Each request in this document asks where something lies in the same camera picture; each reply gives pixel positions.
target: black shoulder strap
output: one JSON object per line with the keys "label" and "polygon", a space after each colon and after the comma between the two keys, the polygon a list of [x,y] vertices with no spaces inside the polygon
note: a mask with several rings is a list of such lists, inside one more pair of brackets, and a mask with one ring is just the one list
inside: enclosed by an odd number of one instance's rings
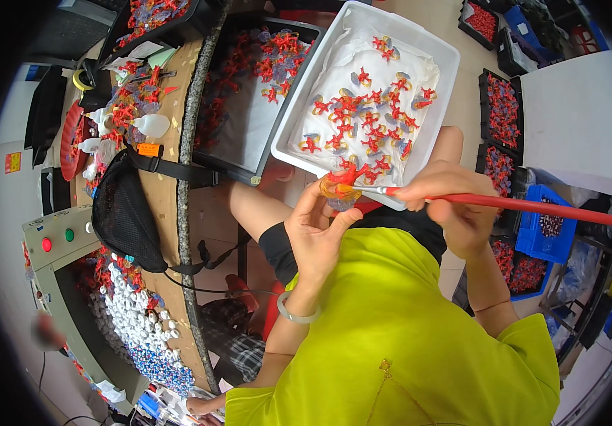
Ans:
{"label": "black shoulder strap", "polygon": [[230,256],[233,251],[237,250],[238,247],[249,243],[249,240],[251,240],[251,237],[249,234],[246,234],[242,241],[239,241],[237,245],[235,245],[235,247],[233,247],[232,249],[225,251],[225,253],[221,254],[216,260],[211,260],[211,253],[209,253],[209,251],[207,250],[206,243],[204,242],[204,240],[201,240],[199,244],[197,244],[197,249],[199,250],[199,257],[201,258],[200,263],[179,264],[178,266],[171,267],[171,269],[183,275],[195,275],[196,273],[201,271],[202,268],[214,269],[221,263],[223,263],[223,261],[227,259],[227,257]]}
{"label": "black shoulder strap", "polygon": [[146,157],[135,152],[130,144],[126,143],[129,157],[135,167],[151,173],[160,173],[190,183],[190,189],[216,186],[218,184],[218,172],[205,167],[187,166],[185,164],[170,162],[159,157]]}

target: gray speckled edge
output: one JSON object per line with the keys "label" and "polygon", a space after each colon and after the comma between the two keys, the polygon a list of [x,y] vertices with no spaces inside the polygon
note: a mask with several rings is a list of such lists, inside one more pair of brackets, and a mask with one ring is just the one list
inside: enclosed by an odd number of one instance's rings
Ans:
{"label": "gray speckled edge", "polygon": [[[211,34],[204,39],[199,57],[195,64],[195,72],[192,76],[192,82],[187,91],[185,101],[185,115],[182,119],[182,136],[180,139],[180,157],[178,162],[190,165],[192,162],[192,147],[195,139],[195,126],[197,124],[197,115],[199,114],[199,103],[201,94],[204,90],[206,81],[206,73],[211,64],[211,57],[214,54],[218,37],[221,34],[221,28],[227,17],[228,10],[232,6],[232,0],[226,0],[225,6],[221,15],[218,17],[218,22],[211,29]],[[175,197],[178,204],[178,255],[180,256],[180,264],[191,264],[190,256],[190,222],[188,212],[188,191],[189,184],[187,181],[178,180]],[[189,275],[182,276],[182,284],[188,287],[194,286],[194,278]],[[214,369],[209,360],[209,352],[204,344],[204,338],[201,335],[199,328],[199,318],[197,316],[197,294],[194,290],[187,288],[182,289],[185,297],[185,305],[187,307],[187,316],[192,329],[192,336],[195,338],[195,345],[199,351],[201,363],[204,366],[206,379],[209,384],[209,389],[216,395],[221,394],[221,389],[218,387],[218,382],[214,376]]]}

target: yellow-green shirt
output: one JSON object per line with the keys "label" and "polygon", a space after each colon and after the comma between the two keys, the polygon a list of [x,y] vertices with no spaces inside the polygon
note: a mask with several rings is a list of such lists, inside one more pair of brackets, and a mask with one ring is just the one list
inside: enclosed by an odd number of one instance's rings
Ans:
{"label": "yellow-green shirt", "polygon": [[494,339],[438,277],[405,231],[348,230],[320,317],[276,386],[227,393],[226,426],[548,425],[559,370],[542,315]]}

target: white bangle bracelet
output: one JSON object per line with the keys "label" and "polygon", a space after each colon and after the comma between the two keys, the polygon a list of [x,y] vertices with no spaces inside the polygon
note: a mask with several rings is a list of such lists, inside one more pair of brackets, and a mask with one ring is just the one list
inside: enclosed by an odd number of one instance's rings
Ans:
{"label": "white bangle bracelet", "polygon": [[285,307],[285,299],[289,297],[289,294],[291,292],[291,290],[288,290],[283,294],[280,294],[280,296],[277,298],[277,310],[280,311],[280,314],[286,319],[293,322],[297,322],[298,324],[310,324],[311,322],[318,319],[318,317],[320,316],[320,305],[315,308],[315,313],[311,316],[298,316],[289,313],[289,311],[287,311],[287,308]]}

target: red paintbrush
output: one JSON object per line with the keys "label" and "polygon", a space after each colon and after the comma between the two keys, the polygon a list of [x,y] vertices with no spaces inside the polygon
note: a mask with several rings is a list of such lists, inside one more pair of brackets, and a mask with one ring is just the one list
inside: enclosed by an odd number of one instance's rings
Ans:
{"label": "red paintbrush", "polygon": [[[392,196],[400,187],[395,186],[349,186],[339,185],[342,192],[362,191],[382,193]],[[426,197],[426,200],[446,200],[450,202],[459,202],[462,204],[474,204],[477,206],[498,207],[500,209],[531,211],[543,215],[552,215],[559,217],[567,217],[569,219],[578,219],[586,222],[612,226],[612,215],[607,213],[599,213],[596,211],[576,209],[575,207],[558,206],[546,202],[516,200],[514,198],[504,198],[497,196],[478,195],[475,193],[450,193],[447,195]]]}

